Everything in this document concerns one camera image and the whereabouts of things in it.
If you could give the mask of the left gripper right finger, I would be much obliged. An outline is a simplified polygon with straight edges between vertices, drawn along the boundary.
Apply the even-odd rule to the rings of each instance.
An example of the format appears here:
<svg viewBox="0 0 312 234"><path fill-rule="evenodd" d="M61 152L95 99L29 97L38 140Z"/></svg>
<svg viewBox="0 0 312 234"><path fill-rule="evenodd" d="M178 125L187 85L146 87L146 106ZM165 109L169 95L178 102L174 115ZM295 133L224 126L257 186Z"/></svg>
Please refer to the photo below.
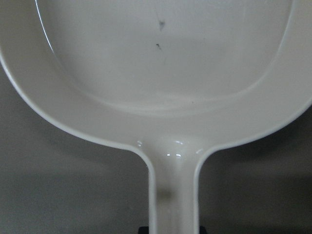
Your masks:
<svg viewBox="0 0 312 234"><path fill-rule="evenodd" d="M204 226L200 226L198 233L199 234L207 234L207 230Z"/></svg>

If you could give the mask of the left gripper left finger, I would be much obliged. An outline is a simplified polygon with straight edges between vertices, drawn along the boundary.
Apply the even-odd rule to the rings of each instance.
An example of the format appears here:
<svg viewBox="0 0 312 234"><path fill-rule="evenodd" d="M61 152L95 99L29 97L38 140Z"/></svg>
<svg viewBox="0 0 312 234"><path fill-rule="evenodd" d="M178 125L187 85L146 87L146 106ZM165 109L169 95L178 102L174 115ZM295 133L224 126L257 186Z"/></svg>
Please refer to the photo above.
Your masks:
<svg viewBox="0 0 312 234"><path fill-rule="evenodd" d="M138 234L149 234L149 227L148 226L141 226L138 229Z"/></svg>

